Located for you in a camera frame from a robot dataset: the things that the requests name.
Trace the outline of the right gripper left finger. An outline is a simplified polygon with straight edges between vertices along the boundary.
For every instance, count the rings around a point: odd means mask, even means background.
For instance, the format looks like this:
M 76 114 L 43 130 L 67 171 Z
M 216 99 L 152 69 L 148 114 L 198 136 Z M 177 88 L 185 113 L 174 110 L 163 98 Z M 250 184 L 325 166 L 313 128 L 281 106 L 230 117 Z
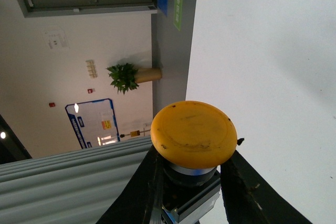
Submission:
M 126 187 L 97 223 L 161 223 L 163 158 L 151 146 Z

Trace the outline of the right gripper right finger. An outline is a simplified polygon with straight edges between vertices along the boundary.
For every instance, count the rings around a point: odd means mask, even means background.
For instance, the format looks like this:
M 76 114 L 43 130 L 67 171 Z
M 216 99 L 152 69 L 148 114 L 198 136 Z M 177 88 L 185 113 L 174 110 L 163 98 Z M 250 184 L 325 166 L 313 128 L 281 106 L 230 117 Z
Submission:
M 238 141 L 221 144 L 221 191 L 228 223 L 311 223 L 281 197 L 236 151 Z

